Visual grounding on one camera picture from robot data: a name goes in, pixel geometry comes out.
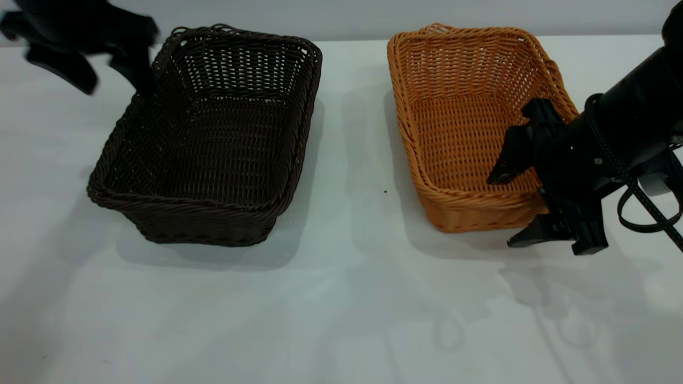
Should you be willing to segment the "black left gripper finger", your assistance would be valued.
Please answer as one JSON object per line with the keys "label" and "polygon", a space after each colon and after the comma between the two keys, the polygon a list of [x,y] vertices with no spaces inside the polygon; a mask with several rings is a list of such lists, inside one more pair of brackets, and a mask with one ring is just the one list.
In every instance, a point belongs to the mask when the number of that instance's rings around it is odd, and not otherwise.
{"label": "black left gripper finger", "polygon": [[137,94],[151,97],[156,83],[150,67],[149,47],[132,45],[112,54],[109,66],[124,76]]}
{"label": "black left gripper finger", "polygon": [[92,95],[98,85],[98,76],[88,60],[79,53],[64,53],[48,47],[32,45],[27,61],[64,79],[83,94]]}

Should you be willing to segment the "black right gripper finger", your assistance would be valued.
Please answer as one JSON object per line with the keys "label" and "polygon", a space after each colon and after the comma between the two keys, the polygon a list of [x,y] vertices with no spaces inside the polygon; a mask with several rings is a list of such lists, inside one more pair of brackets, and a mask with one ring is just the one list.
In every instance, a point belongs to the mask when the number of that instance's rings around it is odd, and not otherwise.
{"label": "black right gripper finger", "polygon": [[551,100],[546,98],[531,99],[522,107],[522,115],[528,122],[511,126],[505,132],[502,151],[486,179],[489,185],[510,184],[539,164],[542,148],[566,127]]}
{"label": "black right gripper finger", "polygon": [[574,235],[566,221],[548,213],[535,216],[526,228],[507,241],[507,245],[510,248],[522,248],[546,242],[572,240]]}

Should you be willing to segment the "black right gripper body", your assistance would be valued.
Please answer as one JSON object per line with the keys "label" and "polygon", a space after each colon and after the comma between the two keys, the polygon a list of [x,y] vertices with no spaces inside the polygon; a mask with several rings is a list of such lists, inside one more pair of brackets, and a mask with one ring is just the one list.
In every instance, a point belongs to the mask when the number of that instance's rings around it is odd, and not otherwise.
{"label": "black right gripper body", "polygon": [[601,199],[608,185],[607,160],[601,155],[585,116],[561,129],[542,148],[536,172],[549,214],[566,221],[574,235],[575,255],[593,255],[608,247]]}

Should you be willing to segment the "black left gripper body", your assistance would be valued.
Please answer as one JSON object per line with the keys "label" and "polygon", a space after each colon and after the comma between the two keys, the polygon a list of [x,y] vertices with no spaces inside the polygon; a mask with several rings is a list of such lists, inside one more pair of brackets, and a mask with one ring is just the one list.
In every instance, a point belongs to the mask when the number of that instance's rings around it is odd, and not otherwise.
{"label": "black left gripper body", "polygon": [[136,14],[108,1],[17,1],[18,10],[2,14],[2,34],[58,52],[130,55],[147,49],[159,33],[149,15]]}

